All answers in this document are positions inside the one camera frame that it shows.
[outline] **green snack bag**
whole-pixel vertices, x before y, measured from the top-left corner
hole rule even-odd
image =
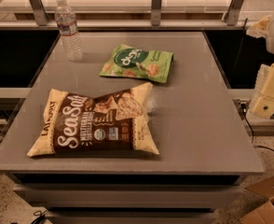
[[[107,63],[104,64],[102,77],[146,78],[166,83],[173,53],[159,50],[141,50],[127,45],[116,47]]]

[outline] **water bottle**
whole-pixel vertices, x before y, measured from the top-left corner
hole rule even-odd
[[[55,21],[62,35],[62,43],[67,58],[72,62],[83,60],[83,49],[77,29],[75,13],[66,0],[57,0]]]

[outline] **snack bag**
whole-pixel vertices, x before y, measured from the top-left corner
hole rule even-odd
[[[147,122],[153,85],[98,98],[51,90],[44,128],[28,156],[85,150],[143,150],[158,154]]]
[[[146,78],[166,83],[173,60],[173,53],[166,51],[144,51],[127,45],[116,47],[107,63],[104,64],[102,77]]]

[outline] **floor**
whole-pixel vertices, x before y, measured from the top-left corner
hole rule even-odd
[[[240,13],[240,19],[258,20],[274,10],[274,0],[245,0]],[[15,20],[10,13],[0,13],[0,21]],[[0,120],[0,129],[5,122]],[[255,182],[274,176],[274,151],[264,147],[274,149],[274,135],[256,136],[253,138],[253,146],[260,154],[267,171],[263,175],[248,176],[242,183],[242,187],[247,187]],[[44,211],[43,208],[32,208],[28,203],[15,194],[13,181],[6,175],[0,174],[0,223],[1,224],[25,224],[31,223],[36,217],[35,211]],[[216,210],[216,220],[213,224],[238,224],[240,218],[254,210],[261,203],[266,201],[256,194],[246,189],[230,206]]]

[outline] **brand logo on bag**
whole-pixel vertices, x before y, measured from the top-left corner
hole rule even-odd
[[[148,52],[141,49],[123,49],[115,56],[114,62],[122,68],[132,68],[143,62],[147,56]]]

